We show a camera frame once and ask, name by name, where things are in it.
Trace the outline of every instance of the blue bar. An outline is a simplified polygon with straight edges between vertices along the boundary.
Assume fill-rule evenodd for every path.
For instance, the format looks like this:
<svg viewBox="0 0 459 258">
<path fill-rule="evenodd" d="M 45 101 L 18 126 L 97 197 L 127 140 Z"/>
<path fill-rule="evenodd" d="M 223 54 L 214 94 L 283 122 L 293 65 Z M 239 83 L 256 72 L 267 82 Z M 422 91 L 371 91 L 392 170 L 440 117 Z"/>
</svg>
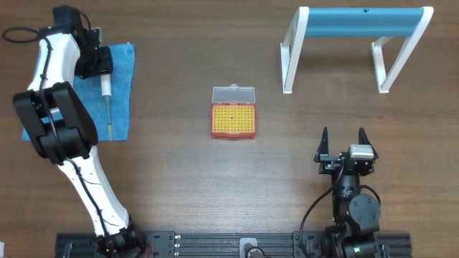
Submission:
<svg viewBox="0 0 459 258">
<path fill-rule="evenodd" d="M 310 8 L 306 37 L 410 37 L 423 8 Z"/>
</svg>

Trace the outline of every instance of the brown tabletop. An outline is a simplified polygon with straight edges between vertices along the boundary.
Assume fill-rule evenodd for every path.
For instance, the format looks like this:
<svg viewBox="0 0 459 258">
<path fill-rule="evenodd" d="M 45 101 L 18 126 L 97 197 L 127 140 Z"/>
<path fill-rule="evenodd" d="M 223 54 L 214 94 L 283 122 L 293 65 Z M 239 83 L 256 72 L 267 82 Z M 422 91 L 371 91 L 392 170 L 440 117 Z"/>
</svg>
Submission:
<svg viewBox="0 0 459 258">
<path fill-rule="evenodd" d="M 61 1 L 0 2 L 0 30 L 52 24 Z M 322 129 L 337 155 L 360 126 L 379 153 L 361 179 L 382 198 L 382 230 L 410 232 L 416 257 L 454 257 L 459 243 L 459 16 L 456 1 L 74 1 L 105 44 L 136 46 L 127 142 L 98 144 L 120 202 L 145 230 L 292 232 L 330 186 L 313 162 Z M 279 44 L 295 10 L 421 7 L 435 13 L 392 85 L 377 92 L 369 38 L 307 39 L 292 95 Z M 402 40 L 384 46 L 395 60 Z M 72 184 L 31 143 L 11 106 L 37 43 L 0 40 L 0 241 L 8 257 L 51 257 L 57 232 L 92 232 Z M 212 87 L 256 88 L 255 140 L 212 140 Z M 331 197 L 306 230 L 331 225 Z"/>
</svg>

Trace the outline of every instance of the metal frame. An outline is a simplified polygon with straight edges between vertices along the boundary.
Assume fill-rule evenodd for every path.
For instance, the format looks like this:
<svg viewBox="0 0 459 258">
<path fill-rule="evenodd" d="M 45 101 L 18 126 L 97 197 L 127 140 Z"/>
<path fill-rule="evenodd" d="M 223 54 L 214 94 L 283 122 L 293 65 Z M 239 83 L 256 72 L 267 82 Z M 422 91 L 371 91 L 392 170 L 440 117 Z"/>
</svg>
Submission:
<svg viewBox="0 0 459 258">
<path fill-rule="evenodd" d="M 395 60 L 389 74 L 386 75 L 384 60 L 382 57 L 382 45 L 387 43 L 392 37 L 381 37 L 372 43 L 374 69 L 376 72 L 378 91 L 380 94 L 388 93 L 392 83 L 397 78 L 403 65 L 416 47 L 417 42 L 425 31 L 432 18 L 433 8 L 430 6 L 423 7 L 424 14 L 417 24 L 412 36 L 407 37 L 403 43 L 402 49 Z M 280 43 L 280 59 L 282 67 L 282 86 L 284 94 L 291 94 L 293 81 L 295 79 L 296 68 L 300 58 L 301 47 L 306 36 L 306 27 L 308 25 L 309 7 L 299 7 L 295 16 L 288 27 L 287 34 L 282 43 Z"/>
</svg>

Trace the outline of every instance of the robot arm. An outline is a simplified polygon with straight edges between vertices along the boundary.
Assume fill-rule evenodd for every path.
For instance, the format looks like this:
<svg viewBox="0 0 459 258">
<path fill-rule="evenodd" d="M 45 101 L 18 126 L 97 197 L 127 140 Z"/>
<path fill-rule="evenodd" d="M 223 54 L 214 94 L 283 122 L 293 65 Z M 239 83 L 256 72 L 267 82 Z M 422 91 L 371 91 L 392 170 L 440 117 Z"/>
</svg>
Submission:
<svg viewBox="0 0 459 258">
<path fill-rule="evenodd" d="M 72 88 L 75 75 L 85 79 L 113 71 L 110 48 L 99 46 L 100 29 L 83 28 L 77 9 L 60 6 L 53 14 L 55 25 L 39 32 L 47 40 L 39 42 L 34 79 L 28 91 L 14 96 L 14 109 L 38 154 L 57 164 L 77 190 L 93 220 L 100 252 L 114 257 L 145 249 L 145 237 L 105 177 L 95 124 Z M 61 120 L 42 120 L 57 111 Z"/>
</svg>

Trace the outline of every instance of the pipette tip box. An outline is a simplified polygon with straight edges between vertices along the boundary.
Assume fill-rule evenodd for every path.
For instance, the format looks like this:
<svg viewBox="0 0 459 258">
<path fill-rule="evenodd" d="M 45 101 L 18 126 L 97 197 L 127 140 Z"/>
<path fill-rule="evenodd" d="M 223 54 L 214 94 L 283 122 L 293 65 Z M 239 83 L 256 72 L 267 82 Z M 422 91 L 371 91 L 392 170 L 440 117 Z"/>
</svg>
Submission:
<svg viewBox="0 0 459 258">
<path fill-rule="evenodd" d="M 211 128 L 213 139 L 255 138 L 255 88 L 239 87 L 235 84 L 229 87 L 214 87 Z"/>
</svg>

